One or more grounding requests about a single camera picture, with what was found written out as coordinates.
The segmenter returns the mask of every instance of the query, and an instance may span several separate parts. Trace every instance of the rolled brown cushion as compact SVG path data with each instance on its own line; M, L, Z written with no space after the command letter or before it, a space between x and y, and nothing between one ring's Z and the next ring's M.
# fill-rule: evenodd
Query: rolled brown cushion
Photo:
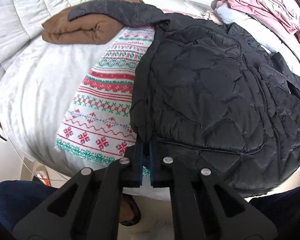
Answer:
M105 44L123 28L117 20L90 14L68 22L69 7L42 24L42 39L54 44Z

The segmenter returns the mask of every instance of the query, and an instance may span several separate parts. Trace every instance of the jacket zipper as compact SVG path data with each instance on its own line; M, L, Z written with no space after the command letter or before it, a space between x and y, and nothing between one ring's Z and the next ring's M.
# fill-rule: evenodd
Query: jacket zipper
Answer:
M271 123L272 129L273 129L273 132L274 132L274 137L275 137L275 139L276 139L276 141L277 141L278 154L279 154L279 158L280 158L280 160L279 160L279 167L280 167L280 171L282 172L282 168L281 168L281 166L280 166L280 162L281 162L281 154L280 154L281 151L280 151L280 149L281 149L281 147L280 147L279 134L278 134L278 131L277 131L277 129L275 128L275 126L274 126L274 124L273 124L273 122L272 122L272 120L271 120L271 118L270 118L270 115L269 115L269 113L268 113L268 104L267 104L266 95L265 95L265 93L263 92L263 90L262 90L262 88L261 88L261 85L260 85L260 82L259 82L259 80L258 80L258 77L257 77L254 73L252 73L252 75L253 75L254 78L256 79L257 84L258 84L258 87L259 87L259 90L261 91L261 94L262 94L262 102L263 102L263 105L264 105L264 109L265 109L266 114L268 115L269 121L270 121L270 123Z

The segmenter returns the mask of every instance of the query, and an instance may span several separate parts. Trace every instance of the person's foot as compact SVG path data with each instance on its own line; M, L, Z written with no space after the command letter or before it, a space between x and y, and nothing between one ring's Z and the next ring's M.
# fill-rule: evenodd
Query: person's foot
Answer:
M140 220L140 209L133 197L128 194L123 194L120 207L120 223L126 227L130 227L139 223Z

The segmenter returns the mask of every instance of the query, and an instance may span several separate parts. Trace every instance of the black sandal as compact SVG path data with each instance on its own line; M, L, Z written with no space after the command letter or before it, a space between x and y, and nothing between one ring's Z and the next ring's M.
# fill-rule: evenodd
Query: black sandal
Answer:
M123 226L126 226L126 227L131 227L131 226L138 224L141 220L141 212L137 206L137 203L134 201L133 197L128 194L122 194L122 200L125 200L128 202L128 204L130 205L130 207L134 213L134 217L131 220L122 221L122 222L120 222L120 224L122 224Z

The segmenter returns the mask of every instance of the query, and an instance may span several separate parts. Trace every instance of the fair isle pattern fabric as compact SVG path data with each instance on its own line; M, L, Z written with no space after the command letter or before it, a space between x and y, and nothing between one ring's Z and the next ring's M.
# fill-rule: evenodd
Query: fair isle pattern fabric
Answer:
M58 148L107 166L134 145L129 110L135 68L153 38L152 27L127 28L114 41L74 95L58 130Z

